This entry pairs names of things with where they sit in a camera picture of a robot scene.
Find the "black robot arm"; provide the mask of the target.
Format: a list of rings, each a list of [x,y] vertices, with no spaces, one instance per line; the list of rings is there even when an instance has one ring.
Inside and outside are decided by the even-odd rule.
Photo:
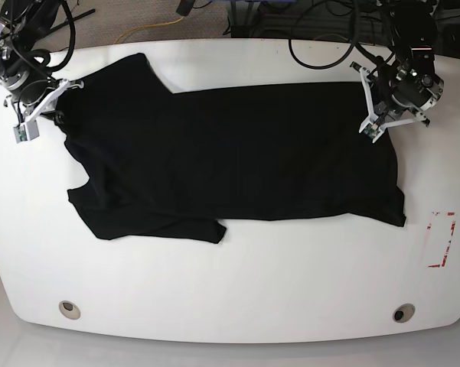
[[[57,65],[51,52],[35,44],[51,33],[57,13],[66,15],[70,36],[67,53]],[[11,94],[11,105],[19,124],[23,108],[35,109],[60,83],[53,74],[73,56],[76,28],[66,1],[0,1],[0,84]]]
[[[434,1],[378,1],[377,10],[395,60],[378,67],[379,94],[391,117],[416,115],[442,97],[444,81],[435,71],[438,30]]]

